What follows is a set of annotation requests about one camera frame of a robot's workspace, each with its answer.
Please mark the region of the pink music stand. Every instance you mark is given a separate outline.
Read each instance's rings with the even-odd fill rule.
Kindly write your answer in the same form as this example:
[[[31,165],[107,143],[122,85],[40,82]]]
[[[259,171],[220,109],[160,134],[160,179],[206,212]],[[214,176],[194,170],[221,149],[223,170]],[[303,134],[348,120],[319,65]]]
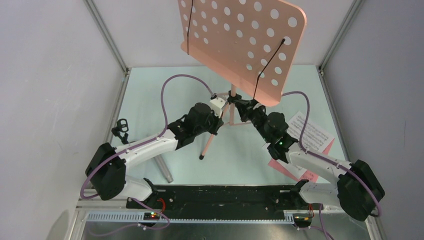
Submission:
[[[307,26],[284,0],[179,0],[189,56],[264,106],[281,101]]]

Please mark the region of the white sheet music page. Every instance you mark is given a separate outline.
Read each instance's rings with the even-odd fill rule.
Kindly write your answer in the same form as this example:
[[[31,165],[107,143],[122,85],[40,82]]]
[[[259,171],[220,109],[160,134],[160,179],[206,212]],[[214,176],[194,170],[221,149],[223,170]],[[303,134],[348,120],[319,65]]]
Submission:
[[[297,165],[293,165],[291,163],[282,163],[283,168],[286,171],[286,174],[293,179],[300,179],[305,173],[306,169]]]

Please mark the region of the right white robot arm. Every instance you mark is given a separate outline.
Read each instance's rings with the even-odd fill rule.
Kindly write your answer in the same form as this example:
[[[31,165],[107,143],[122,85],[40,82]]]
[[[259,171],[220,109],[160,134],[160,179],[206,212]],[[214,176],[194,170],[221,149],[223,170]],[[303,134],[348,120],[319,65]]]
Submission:
[[[295,208],[303,209],[315,203],[335,206],[361,222],[381,213],[379,202],[385,191],[369,164],[362,160],[354,163],[339,160],[302,147],[288,133],[285,116],[279,112],[266,113],[266,107],[254,99],[236,99],[232,103],[241,121],[250,121],[258,131],[272,159],[304,168],[327,180],[327,183],[299,181],[290,195]]]

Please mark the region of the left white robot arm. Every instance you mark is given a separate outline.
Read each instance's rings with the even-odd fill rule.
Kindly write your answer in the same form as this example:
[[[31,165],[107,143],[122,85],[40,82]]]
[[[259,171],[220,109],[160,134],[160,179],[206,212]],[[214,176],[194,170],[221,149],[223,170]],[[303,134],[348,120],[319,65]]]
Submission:
[[[106,142],[100,145],[85,174],[103,201],[117,196],[138,200],[145,208],[153,208],[158,194],[147,179],[135,178],[127,171],[147,160],[191,144],[203,133],[216,135],[223,126],[226,101],[217,97],[208,104],[198,102],[188,114],[167,125],[165,131],[118,147]]]

